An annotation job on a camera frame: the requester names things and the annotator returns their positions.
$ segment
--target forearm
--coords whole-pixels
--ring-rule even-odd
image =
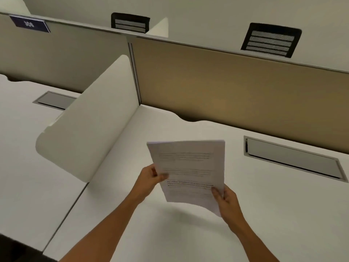
[[[236,235],[244,247],[250,262],[279,262],[247,222],[243,223]]]
[[[137,202],[126,197],[112,213],[81,239],[60,262],[109,262],[136,207]]]

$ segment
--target floor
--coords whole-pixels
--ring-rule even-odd
[[[55,262],[40,251],[16,242],[0,234],[1,262]]]

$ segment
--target person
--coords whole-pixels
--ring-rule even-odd
[[[151,193],[155,185],[166,180],[167,174],[157,174],[154,164],[144,167],[131,192],[123,202],[84,238],[60,262],[109,262],[137,206]],[[212,188],[220,214],[229,229],[237,235],[250,262],[278,262],[246,222],[236,194],[227,186],[223,197]]]

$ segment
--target stack of paper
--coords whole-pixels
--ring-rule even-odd
[[[202,206],[220,216],[211,193],[224,189],[225,141],[148,142],[157,173],[168,173],[161,182],[168,202]]]

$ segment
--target hand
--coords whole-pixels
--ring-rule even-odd
[[[233,233],[237,234],[248,226],[234,191],[224,185],[223,197],[216,188],[212,188],[212,194],[218,203],[220,215]]]
[[[137,204],[140,204],[151,193],[151,191],[153,191],[157,183],[168,179],[168,177],[168,174],[158,175],[155,171],[154,164],[144,167],[129,193],[128,198],[131,198]]]

